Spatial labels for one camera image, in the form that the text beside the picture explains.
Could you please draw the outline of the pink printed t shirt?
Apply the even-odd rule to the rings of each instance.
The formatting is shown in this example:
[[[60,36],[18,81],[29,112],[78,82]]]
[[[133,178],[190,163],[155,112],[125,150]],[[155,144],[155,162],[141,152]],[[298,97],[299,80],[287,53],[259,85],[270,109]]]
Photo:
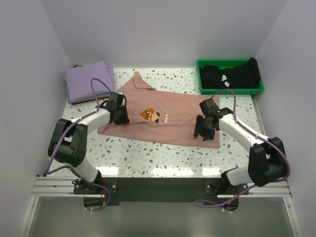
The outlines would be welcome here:
[[[120,89],[127,98],[128,124],[109,123],[98,134],[178,146],[220,148],[219,132],[212,140],[194,138],[196,118],[201,114],[202,95],[158,91],[139,72]]]

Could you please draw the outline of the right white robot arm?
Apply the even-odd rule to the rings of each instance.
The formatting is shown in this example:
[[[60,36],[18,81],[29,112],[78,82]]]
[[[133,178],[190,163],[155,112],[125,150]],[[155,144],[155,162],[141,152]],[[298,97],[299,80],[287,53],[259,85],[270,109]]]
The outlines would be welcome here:
[[[289,163],[279,138],[269,138],[255,131],[236,116],[235,110],[219,109],[212,98],[202,101],[199,106],[202,115],[197,116],[194,138],[200,136],[204,141],[212,140],[215,132],[221,130],[249,153],[247,166],[221,174],[218,187],[222,192],[231,194],[238,185],[246,183],[262,187],[289,175]]]

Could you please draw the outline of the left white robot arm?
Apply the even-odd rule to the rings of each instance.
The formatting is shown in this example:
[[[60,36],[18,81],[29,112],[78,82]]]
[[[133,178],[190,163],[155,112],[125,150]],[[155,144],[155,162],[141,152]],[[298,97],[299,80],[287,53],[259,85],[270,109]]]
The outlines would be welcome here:
[[[56,160],[85,180],[85,188],[90,193],[100,192],[101,174],[86,157],[87,137],[91,132],[109,123],[115,125],[129,123],[127,99],[122,92],[111,93],[107,101],[81,118],[59,119],[48,146],[50,160],[45,171],[46,175],[54,172],[49,168],[52,161]]]

